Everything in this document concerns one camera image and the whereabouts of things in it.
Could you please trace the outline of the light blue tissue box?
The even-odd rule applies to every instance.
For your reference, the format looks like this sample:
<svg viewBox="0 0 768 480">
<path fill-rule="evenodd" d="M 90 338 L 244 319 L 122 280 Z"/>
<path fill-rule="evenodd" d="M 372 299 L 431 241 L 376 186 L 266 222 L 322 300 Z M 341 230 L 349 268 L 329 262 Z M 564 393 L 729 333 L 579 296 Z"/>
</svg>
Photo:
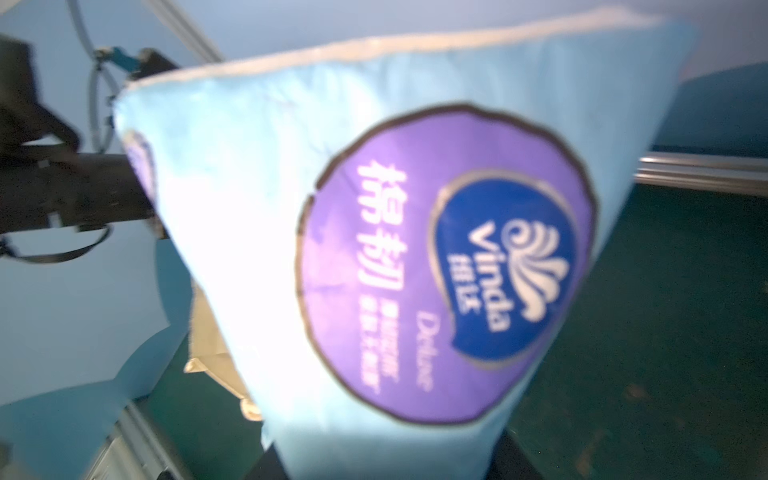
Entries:
<svg viewBox="0 0 768 480">
<path fill-rule="evenodd" d="M 177 69 L 114 105 L 291 479 L 482 479 L 677 90 L 601 8 Z"/>
</svg>

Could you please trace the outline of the cream canvas tote bag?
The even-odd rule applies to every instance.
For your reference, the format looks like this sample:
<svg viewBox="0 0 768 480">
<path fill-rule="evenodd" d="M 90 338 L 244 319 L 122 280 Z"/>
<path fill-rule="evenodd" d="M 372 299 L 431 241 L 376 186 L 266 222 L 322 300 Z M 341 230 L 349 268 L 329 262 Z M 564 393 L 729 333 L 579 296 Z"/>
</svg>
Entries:
<svg viewBox="0 0 768 480">
<path fill-rule="evenodd" d="M 263 420 L 261 409 L 251 399 L 235 367 L 208 299 L 195 281 L 192 281 L 188 360 L 184 372 L 205 373 L 239 401 L 246 420 Z"/>
</svg>

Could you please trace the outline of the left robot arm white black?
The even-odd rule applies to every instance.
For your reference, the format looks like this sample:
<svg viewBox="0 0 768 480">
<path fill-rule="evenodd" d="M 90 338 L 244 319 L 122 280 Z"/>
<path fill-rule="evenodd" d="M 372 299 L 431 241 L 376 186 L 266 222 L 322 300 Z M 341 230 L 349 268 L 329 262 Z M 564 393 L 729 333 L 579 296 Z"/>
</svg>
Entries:
<svg viewBox="0 0 768 480">
<path fill-rule="evenodd" d="M 105 242 L 119 222 L 145 220 L 160 239 L 168 234 L 125 154 L 82 153 L 75 130 L 39 100 L 30 44 L 1 38 L 1 254 L 19 262 L 57 264 Z M 96 231 L 78 249 L 24 255 L 11 233 L 62 226 Z"/>
</svg>

